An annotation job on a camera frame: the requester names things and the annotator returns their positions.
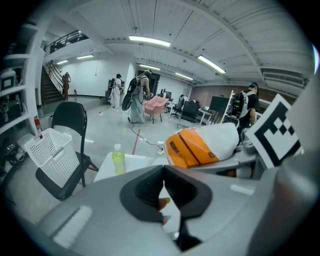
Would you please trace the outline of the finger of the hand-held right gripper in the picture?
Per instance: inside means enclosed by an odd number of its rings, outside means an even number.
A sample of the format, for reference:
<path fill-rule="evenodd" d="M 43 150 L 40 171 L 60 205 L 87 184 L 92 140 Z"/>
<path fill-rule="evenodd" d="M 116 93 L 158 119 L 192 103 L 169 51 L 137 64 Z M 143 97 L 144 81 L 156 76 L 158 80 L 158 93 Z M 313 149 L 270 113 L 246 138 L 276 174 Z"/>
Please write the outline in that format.
<path fill-rule="evenodd" d="M 194 166 L 189 170 L 202 173 L 217 173 L 225 170 L 237 169 L 247 164 L 255 162 L 259 158 L 259 154 L 247 154 L 246 152 L 237 152 L 230 158 L 201 166 Z"/>

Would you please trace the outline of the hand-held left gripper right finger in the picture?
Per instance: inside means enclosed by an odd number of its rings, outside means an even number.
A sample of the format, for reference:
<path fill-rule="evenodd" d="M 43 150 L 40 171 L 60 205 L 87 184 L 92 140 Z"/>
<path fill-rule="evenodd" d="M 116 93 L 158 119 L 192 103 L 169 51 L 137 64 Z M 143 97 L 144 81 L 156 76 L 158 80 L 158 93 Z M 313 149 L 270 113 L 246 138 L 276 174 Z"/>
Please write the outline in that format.
<path fill-rule="evenodd" d="M 180 211 L 176 241 L 167 252 L 248 252 L 272 197 L 275 170 L 260 180 L 164 166 L 164 184 Z"/>

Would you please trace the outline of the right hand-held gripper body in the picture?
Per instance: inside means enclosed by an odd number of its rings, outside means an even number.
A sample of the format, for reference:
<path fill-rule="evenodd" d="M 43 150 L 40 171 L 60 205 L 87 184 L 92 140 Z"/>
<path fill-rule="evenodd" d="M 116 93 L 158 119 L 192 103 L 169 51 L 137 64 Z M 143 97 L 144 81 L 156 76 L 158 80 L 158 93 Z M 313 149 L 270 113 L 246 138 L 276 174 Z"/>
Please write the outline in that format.
<path fill-rule="evenodd" d="M 279 166 L 284 159 L 303 150 L 286 117 L 290 108 L 291 105 L 277 94 L 262 116 L 244 133 L 267 169 Z"/>

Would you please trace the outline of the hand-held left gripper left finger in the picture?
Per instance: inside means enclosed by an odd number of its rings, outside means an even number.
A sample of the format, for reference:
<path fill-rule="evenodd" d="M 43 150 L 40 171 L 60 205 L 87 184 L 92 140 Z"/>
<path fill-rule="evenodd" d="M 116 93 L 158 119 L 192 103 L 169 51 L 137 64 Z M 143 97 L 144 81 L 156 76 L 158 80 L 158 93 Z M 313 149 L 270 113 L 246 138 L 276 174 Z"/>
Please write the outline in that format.
<path fill-rule="evenodd" d="M 159 170 L 146 167 L 87 186 L 40 221 L 38 245 L 47 254 L 179 254 L 161 219 L 141 221 L 121 202 L 125 185 Z"/>

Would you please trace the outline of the orange tissue packet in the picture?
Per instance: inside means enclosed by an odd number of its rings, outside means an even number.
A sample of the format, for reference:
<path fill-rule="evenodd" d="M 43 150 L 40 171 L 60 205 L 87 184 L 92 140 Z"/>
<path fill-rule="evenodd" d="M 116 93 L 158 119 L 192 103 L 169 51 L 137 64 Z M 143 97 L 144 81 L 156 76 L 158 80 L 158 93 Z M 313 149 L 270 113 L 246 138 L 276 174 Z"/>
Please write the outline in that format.
<path fill-rule="evenodd" d="M 227 122 L 180 129 L 163 146 L 171 166 L 191 168 L 230 158 L 238 143 L 235 124 Z"/>

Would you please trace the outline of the green drink bottle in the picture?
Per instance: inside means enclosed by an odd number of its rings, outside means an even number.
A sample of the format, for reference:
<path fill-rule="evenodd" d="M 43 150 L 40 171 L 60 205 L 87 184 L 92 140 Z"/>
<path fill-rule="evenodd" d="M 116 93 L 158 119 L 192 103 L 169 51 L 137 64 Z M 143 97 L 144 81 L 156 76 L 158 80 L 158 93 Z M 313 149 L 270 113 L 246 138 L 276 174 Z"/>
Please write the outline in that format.
<path fill-rule="evenodd" d="M 122 151 L 121 145 L 119 143 L 114 145 L 112 152 L 112 160 L 114 164 L 115 173 L 117 175 L 124 174 L 126 172 L 125 153 Z"/>

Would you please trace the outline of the person's left hand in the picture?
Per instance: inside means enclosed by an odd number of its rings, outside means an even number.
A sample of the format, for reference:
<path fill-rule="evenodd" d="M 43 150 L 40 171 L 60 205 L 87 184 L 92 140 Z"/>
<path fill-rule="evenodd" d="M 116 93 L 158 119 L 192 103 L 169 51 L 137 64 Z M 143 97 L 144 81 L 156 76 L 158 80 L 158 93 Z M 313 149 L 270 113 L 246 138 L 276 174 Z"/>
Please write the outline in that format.
<path fill-rule="evenodd" d="M 162 209 L 165 208 L 165 206 L 170 203 L 171 199 L 169 197 L 165 197 L 165 198 L 159 198 L 158 199 L 158 206 L 157 206 L 157 210 L 160 212 Z M 165 225 L 168 220 L 171 219 L 170 215 L 163 215 L 162 216 L 162 224 Z"/>

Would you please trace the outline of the person's cream shirt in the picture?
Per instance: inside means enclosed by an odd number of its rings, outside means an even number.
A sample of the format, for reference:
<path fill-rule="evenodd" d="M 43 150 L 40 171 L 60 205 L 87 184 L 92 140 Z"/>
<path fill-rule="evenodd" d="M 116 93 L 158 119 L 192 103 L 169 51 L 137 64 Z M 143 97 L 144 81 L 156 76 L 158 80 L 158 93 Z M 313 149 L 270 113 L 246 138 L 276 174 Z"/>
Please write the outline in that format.
<path fill-rule="evenodd" d="M 320 69 L 286 116 L 304 151 L 320 150 Z"/>

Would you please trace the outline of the black monitor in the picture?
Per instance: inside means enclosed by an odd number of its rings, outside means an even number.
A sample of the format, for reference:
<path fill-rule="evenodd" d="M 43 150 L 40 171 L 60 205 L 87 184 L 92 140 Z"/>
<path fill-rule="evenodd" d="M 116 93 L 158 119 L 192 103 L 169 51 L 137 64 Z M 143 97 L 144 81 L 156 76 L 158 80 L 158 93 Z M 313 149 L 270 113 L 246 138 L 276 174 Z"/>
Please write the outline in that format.
<path fill-rule="evenodd" d="M 224 114 L 226 108 L 228 106 L 229 98 L 220 97 L 220 96 L 212 96 L 211 102 L 209 105 L 209 110 L 212 114 Z"/>

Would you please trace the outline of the black office chair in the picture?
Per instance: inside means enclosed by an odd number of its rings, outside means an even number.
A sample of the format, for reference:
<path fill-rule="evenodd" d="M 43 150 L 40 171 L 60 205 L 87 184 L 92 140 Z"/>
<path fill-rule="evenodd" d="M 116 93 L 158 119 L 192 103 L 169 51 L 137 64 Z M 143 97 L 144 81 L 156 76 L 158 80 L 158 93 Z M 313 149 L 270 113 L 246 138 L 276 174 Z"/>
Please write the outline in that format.
<path fill-rule="evenodd" d="M 180 116 L 181 120 L 195 123 L 198 118 L 200 105 L 197 100 L 186 101 L 183 105 L 183 110 Z"/>

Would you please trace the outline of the white perforated basket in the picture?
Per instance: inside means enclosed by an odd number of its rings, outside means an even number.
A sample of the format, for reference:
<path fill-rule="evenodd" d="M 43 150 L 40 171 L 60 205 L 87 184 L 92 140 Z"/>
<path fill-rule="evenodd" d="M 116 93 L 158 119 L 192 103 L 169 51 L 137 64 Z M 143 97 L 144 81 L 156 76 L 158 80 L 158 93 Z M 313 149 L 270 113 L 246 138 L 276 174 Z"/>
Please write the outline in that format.
<path fill-rule="evenodd" d="M 72 136 L 52 128 L 31 138 L 24 147 L 36 166 L 60 188 L 65 186 L 80 165 Z"/>

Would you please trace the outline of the black folding chair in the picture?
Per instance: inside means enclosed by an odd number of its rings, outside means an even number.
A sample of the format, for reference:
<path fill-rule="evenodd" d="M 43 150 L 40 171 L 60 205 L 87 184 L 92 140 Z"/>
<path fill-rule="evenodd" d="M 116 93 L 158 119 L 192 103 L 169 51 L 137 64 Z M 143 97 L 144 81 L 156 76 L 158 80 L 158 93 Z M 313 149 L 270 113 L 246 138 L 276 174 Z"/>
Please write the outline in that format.
<path fill-rule="evenodd" d="M 85 172 L 90 169 L 95 172 L 99 168 L 93 164 L 91 158 L 84 153 L 85 136 L 87 130 L 88 117 L 85 107 L 78 102 L 64 101 L 58 105 L 54 111 L 51 127 L 63 126 L 72 129 L 81 136 L 80 152 L 76 152 L 79 166 L 68 179 L 63 187 L 55 184 L 43 171 L 38 168 L 35 173 L 40 184 L 57 200 L 63 202 L 72 196 L 76 186 L 81 183 L 86 187 Z"/>

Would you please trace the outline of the red fire extinguisher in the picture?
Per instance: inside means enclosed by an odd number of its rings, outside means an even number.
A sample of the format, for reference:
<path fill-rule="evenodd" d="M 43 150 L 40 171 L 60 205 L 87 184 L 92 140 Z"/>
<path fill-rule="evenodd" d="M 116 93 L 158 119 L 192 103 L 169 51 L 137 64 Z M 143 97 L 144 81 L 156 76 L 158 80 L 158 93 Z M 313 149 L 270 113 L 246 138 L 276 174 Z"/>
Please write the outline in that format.
<path fill-rule="evenodd" d="M 42 127 L 41 127 L 41 123 L 40 123 L 40 118 L 38 115 L 36 115 L 34 118 L 34 124 L 35 124 L 35 127 L 36 127 L 36 130 L 37 130 L 37 135 L 39 136 L 40 139 L 43 138 L 43 135 L 42 135 Z"/>

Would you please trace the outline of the wooden staircase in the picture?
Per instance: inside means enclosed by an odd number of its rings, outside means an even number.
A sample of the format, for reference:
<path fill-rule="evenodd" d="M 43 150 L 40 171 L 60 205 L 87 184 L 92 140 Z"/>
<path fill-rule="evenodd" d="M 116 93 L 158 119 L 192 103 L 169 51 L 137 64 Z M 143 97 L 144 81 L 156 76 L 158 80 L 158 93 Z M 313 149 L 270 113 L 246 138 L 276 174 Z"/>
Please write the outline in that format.
<path fill-rule="evenodd" d="M 64 77 L 52 61 L 42 66 L 40 82 L 42 106 L 66 100 Z"/>

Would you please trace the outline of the white metal shelf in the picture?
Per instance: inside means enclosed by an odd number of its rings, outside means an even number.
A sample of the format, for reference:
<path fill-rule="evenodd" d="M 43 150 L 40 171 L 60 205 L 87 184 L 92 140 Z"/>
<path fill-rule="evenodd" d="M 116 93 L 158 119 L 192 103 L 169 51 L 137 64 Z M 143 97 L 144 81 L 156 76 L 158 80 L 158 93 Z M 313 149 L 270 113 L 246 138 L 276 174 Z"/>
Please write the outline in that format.
<path fill-rule="evenodd" d="M 51 20 L 47 14 L 29 18 L 0 58 L 0 136 L 23 122 L 37 134 L 34 118 L 41 104 L 43 41 Z"/>

